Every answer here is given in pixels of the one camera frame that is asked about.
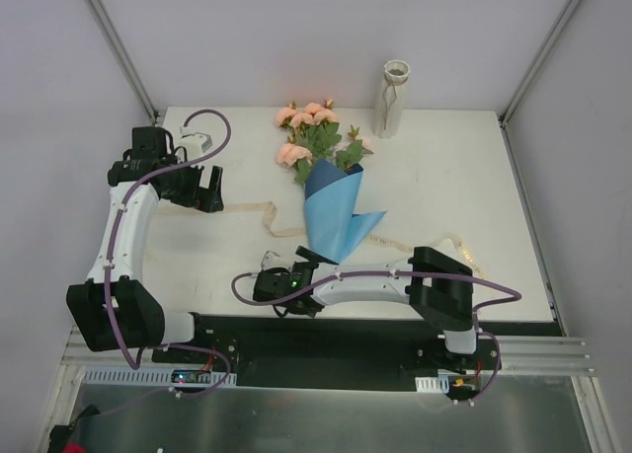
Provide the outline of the red black object corner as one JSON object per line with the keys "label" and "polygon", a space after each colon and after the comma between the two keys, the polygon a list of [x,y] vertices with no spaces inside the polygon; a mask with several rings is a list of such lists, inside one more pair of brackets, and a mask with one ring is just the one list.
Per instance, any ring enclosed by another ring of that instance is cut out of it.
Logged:
{"label": "red black object corner", "polygon": [[47,453],[86,453],[86,449],[71,440],[79,422],[99,415],[101,412],[95,405],[89,405],[67,424],[57,424],[48,436]]}

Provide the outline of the blue wrapping paper sheet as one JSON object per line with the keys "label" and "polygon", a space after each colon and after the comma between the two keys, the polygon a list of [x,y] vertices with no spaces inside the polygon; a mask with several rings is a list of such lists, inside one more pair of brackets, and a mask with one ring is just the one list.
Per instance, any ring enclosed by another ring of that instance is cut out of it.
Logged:
{"label": "blue wrapping paper sheet", "polygon": [[355,213],[362,176],[360,164],[345,171],[319,160],[307,178],[304,218],[309,249],[332,263],[344,261],[385,215]]}

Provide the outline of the aluminium frame post right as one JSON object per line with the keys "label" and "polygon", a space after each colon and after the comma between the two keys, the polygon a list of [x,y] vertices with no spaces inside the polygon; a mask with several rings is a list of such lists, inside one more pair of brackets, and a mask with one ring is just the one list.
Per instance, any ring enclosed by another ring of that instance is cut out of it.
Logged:
{"label": "aluminium frame post right", "polygon": [[538,74],[542,71],[548,58],[554,52],[556,46],[562,39],[563,34],[569,27],[585,0],[566,0],[561,11],[554,20],[550,30],[548,31],[544,41],[538,47],[535,55],[530,61],[525,73],[521,77],[516,89],[514,90],[510,101],[505,110],[499,115],[499,123],[501,128],[506,128],[515,113],[519,109],[522,101],[525,99],[529,89],[534,84]]}

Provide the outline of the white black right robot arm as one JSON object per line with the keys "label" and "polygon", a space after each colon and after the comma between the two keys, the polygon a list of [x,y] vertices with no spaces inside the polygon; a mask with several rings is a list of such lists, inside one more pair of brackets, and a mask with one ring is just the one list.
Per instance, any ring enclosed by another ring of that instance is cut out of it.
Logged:
{"label": "white black right robot arm", "polygon": [[418,247],[407,259],[369,265],[339,265],[302,248],[302,257],[283,262],[265,254],[253,300],[273,302],[304,287],[303,295],[282,302],[294,315],[314,317],[323,309],[352,302],[406,305],[442,332],[444,356],[455,368],[467,368],[480,355],[472,318],[473,284],[469,281],[413,276],[414,271],[471,276],[466,264],[430,247]]}

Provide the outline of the aluminium frame post left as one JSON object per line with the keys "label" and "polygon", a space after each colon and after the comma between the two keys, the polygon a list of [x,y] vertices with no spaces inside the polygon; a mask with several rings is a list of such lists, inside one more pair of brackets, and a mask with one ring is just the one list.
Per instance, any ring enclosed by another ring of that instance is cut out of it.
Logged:
{"label": "aluminium frame post left", "polygon": [[156,124],[159,111],[150,98],[142,79],[119,35],[103,0],[84,0],[115,62],[149,122]]}

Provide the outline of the white ribbed ceramic vase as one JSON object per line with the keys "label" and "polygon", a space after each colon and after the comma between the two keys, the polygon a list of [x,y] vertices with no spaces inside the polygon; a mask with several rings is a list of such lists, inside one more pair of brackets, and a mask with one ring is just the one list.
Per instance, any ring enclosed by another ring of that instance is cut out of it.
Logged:
{"label": "white ribbed ceramic vase", "polygon": [[375,136],[391,138],[397,133],[405,108],[410,74],[411,68],[406,61],[390,60],[384,64],[372,119]]}

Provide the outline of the cream printed ribbon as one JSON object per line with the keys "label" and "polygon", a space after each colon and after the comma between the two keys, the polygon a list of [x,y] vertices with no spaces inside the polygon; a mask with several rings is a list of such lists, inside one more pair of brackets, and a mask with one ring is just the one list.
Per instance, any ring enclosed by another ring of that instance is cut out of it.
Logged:
{"label": "cream printed ribbon", "polygon": [[[286,255],[297,245],[307,244],[306,224],[297,206],[276,206],[271,201],[228,203],[224,210],[203,213],[169,202],[158,204],[149,224],[148,242],[142,260],[142,275],[152,287],[169,276],[183,282],[212,269],[227,277],[242,264],[254,263],[257,256],[243,256],[243,250],[271,249]],[[391,214],[386,214],[365,237],[349,263],[376,261],[384,257],[410,255],[416,246],[429,246],[470,266],[473,273],[487,278],[480,258],[451,231],[415,235]],[[375,248],[383,249],[380,255]]]}

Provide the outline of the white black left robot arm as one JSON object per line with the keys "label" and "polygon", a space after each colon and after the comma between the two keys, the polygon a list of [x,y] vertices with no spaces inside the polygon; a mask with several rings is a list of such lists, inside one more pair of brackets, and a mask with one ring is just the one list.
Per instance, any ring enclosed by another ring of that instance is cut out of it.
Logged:
{"label": "white black left robot arm", "polygon": [[140,366],[136,349],[174,343],[188,363],[202,361],[207,337],[196,331],[195,316],[164,309],[142,283],[150,222],[160,201],[212,213],[223,208],[223,170],[214,166],[207,184],[203,161],[213,154],[211,137],[181,129],[180,139],[162,127],[136,127],[131,146],[107,174],[108,220],[85,282],[69,286],[66,304],[88,348],[118,350],[129,367]]}

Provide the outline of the aluminium frame post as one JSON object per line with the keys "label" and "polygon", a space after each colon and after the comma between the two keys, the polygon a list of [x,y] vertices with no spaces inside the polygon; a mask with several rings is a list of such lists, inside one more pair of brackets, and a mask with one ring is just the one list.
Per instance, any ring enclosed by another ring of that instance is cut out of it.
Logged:
{"label": "aluminium frame post", "polygon": [[149,122],[156,124],[159,111],[150,98],[142,79],[119,35],[103,0],[84,0],[115,62]]}
{"label": "aluminium frame post", "polygon": [[563,34],[569,27],[585,0],[566,0],[561,11],[554,20],[550,30],[548,31],[544,41],[538,47],[535,55],[530,61],[525,73],[521,77],[516,89],[514,90],[510,101],[505,110],[499,115],[499,123],[501,128],[506,128],[515,113],[519,109],[522,101],[525,99],[529,89],[534,84],[538,74],[542,71],[548,58],[554,52],[556,46],[562,39]]}

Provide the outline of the aluminium extrusion rail right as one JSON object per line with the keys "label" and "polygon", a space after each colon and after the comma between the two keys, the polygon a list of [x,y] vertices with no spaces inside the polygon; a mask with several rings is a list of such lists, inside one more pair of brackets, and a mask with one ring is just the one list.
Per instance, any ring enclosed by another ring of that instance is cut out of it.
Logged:
{"label": "aluminium extrusion rail right", "polygon": [[587,342],[569,337],[499,337],[502,375],[593,377]]}

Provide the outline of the pink rose stem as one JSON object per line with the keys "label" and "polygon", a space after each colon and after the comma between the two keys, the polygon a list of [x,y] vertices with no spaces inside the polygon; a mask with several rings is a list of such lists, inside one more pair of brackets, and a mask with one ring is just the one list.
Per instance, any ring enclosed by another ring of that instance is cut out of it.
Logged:
{"label": "pink rose stem", "polygon": [[347,137],[334,148],[333,163],[341,170],[349,173],[364,157],[373,154],[370,137],[360,133],[358,126],[350,126]]}
{"label": "pink rose stem", "polygon": [[276,112],[275,124],[288,132],[286,142],[307,147],[314,161],[332,158],[335,146],[342,140],[332,101],[323,105],[309,103],[301,109],[292,102]]}
{"label": "pink rose stem", "polygon": [[304,186],[313,168],[314,156],[307,147],[286,142],[277,150],[276,162],[281,166],[293,169],[296,173],[294,179]]}

